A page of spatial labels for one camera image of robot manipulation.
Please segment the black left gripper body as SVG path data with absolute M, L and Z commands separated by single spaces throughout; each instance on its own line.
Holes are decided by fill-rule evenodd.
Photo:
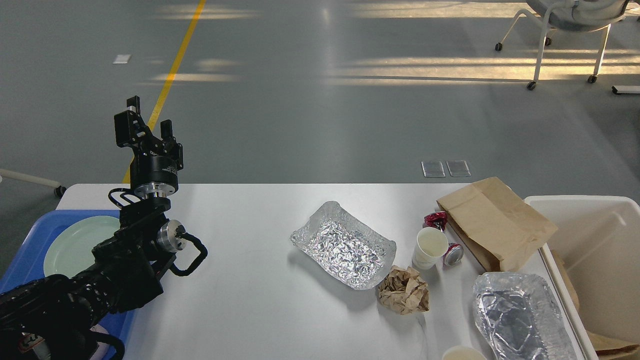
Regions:
M 167 198 L 179 190 L 179 150 L 162 155 L 134 152 L 130 188 L 139 198 Z

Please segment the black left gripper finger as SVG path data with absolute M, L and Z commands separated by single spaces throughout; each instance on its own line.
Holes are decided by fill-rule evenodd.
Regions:
M 114 115 L 115 142 L 119 148 L 132 148 L 135 154 L 150 155 L 153 133 L 141 116 L 139 96 L 126 100 L 126 110 Z
M 158 161 L 166 170 L 171 167 L 174 171 L 180 171 L 184 168 L 183 145 L 176 141 L 173 133 L 173 125 L 171 120 L 163 120 L 160 123 L 161 130 L 161 148 Z

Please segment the crumpled foil under arm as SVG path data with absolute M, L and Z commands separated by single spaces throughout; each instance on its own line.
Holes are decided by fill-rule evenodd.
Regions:
M 576 360 L 562 310 L 542 276 L 486 272 L 472 287 L 474 322 L 496 360 Z

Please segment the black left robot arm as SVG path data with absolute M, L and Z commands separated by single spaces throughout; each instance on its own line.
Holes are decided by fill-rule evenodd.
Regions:
M 94 264 L 77 275 L 49 275 L 1 294 L 3 360 L 89 360 L 99 344 L 121 360 L 122 340 L 94 326 L 110 313 L 150 303 L 162 294 L 167 272 L 189 276 L 208 256 L 200 239 L 165 216 L 184 167 L 172 122 L 163 120 L 155 137 L 141 116 L 140 98 L 132 96 L 115 114 L 114 130 L 117 146 L 134 154 L 129 187 L 112 189 L 119 200 L 107 196 L 119 208 L 119 230 L 94 246 Z

